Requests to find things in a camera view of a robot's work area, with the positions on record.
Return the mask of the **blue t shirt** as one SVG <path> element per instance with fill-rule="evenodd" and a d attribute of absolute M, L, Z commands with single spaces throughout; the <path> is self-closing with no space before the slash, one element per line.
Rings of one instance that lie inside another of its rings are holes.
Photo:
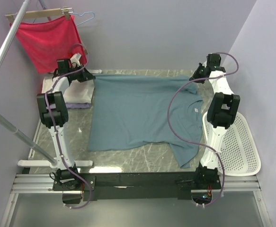
<path fill-rule="evenodd" d="M 89 151 L 168 143 L 181 168 L 198 152 L 202 97 L 187 76 L 98 75 Z"/>

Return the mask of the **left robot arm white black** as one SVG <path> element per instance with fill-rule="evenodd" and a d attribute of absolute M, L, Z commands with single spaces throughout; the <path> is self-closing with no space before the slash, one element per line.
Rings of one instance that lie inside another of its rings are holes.
<path fill-rule="evenodd" d="M 56 153 L 56 164 L 51 164 L 51 168 L 73 172 L 76 169 L 64 132 L 69 115 L 63 95 L 72 82 L 82 83 L 94 79 L 95 76 L 79 60 L 59 59 L 57 68 L 53 72 L 51 86 L 37 95 L 40 120 L 50 132 Z"/>

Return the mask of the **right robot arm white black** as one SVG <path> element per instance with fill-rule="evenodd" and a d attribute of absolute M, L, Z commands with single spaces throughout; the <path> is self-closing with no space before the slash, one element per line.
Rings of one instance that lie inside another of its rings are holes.
<path fill-rule="evenodd" d="M 227 130 L 234 123 L 240 103 L 240 96 L 230 89 L 225 68 L 221 66 L 222 53 L 210 53 L 205 63 L 200 63 L 189 79 L 195 83 L 209 80 L 214 96 L 207 111 L 206 119 L 209 123 L 208 139 L 205 152 L 194 177 L 194 184 L 200 189 L 210 186 L 220 188 L 218 167 L 221 167 L 220 157 L 222 141 Z"/>

